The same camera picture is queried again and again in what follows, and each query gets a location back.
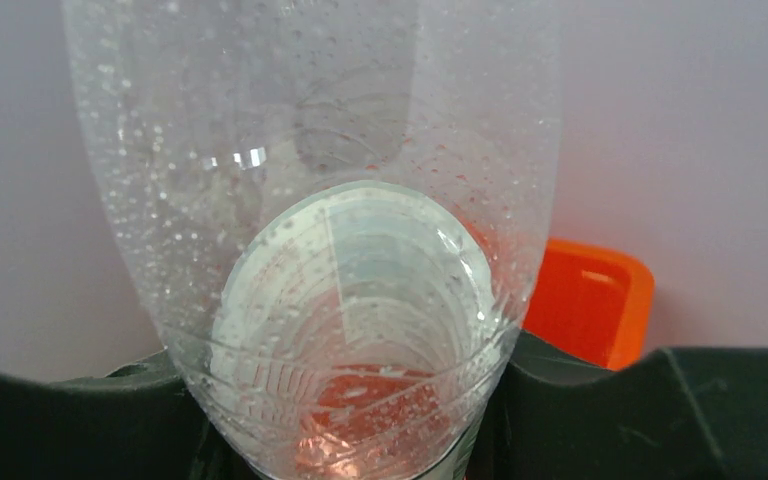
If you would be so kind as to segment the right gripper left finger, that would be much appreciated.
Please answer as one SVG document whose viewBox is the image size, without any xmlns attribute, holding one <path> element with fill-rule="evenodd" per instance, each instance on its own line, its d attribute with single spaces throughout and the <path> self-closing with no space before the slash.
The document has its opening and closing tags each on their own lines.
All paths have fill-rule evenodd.
<svg viewBox="0 0 768 480">
<path fill-rule="evenodd" d="M 224 440 L 164 352 L 105 377 L 0 373 L 0 479 L 224 476 Z"/>
</svg>

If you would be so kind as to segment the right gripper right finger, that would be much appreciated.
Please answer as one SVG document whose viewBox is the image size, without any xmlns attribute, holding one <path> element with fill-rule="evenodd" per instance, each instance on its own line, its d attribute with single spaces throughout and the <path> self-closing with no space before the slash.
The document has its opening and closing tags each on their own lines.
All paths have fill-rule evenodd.
<svg viewBox="0 0 768 480">
<path fill-rule="evenodd" d="M 768 348 L 661 348 L 611 371 L 522 332 L 470 475 L 768 479 Z"/>
</svg>

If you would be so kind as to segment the red label cola bottle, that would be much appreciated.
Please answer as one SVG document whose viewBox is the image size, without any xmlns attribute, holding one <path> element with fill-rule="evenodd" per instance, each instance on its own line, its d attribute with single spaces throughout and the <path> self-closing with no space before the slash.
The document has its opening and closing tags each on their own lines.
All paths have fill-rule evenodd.
<svg viewBox="0 0 768 480">
<path fill-rule="evenodd" d="M 65 1 L 171 362 L 263 479 L 463 479 L 544 257 L 553 1 Z"/>
</svg>

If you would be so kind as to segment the orange plastic bin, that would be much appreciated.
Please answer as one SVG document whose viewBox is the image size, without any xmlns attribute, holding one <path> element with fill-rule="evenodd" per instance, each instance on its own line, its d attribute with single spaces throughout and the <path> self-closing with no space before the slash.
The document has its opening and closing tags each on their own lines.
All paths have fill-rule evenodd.
<svg viewBox="0 0 768 480">
<path fill-rule="evenodd" d="M 552 238 L 522 326 L 578 359 L 620 370 L 641 358 L 654 290 L 640 260 Z"/>
</svg>

